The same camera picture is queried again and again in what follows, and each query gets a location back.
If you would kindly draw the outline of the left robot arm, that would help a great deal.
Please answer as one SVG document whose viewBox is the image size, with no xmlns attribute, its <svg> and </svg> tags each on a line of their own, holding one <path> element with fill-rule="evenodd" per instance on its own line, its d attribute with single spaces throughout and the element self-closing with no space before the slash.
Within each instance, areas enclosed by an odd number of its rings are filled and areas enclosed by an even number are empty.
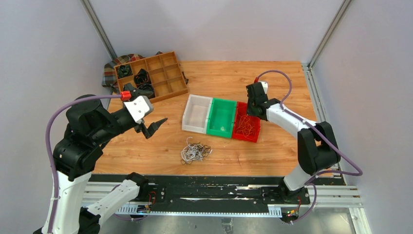
<svg viewBox="0 0 413 234">
<path fill-rule="evenodd" d="M 131 200 L 151 201 L 149 181 L 131 173 L 108 195 L 82 206 L 86 185 L 105 146 L 134 129 L 150 138 L 164 120 L 145 125 L 153 111 L 146 96 L 83 95 L 59 108 L 46 126 L 45 142 L 52 169 L 50 207 L 39 234 L 96 234 L 102 225 Z"/>
</svg>

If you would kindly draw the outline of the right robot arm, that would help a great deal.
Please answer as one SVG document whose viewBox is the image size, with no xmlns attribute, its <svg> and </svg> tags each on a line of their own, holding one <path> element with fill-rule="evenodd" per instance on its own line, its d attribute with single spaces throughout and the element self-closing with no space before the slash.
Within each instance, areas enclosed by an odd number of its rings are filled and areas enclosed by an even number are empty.
<svg viewBox="0 0 413 234">
<path fill-rule="evenodd" d="M 298 197 L 298 190 L 304 187 L 312 176 L 329 169 L 338 163 L 341 157 L 334 150 L 337 142 L 329 123 L 317 123 L 297 115 L 278 99 L 269 99 L 267 88 L 267 83 L 261 81 L 246 86 L 246 113 L 278 125 L 297 140 L 298 166 L 283 178 L 282 186 L 278 190 L 280 200 L 291 203 Z"/>
</svg>

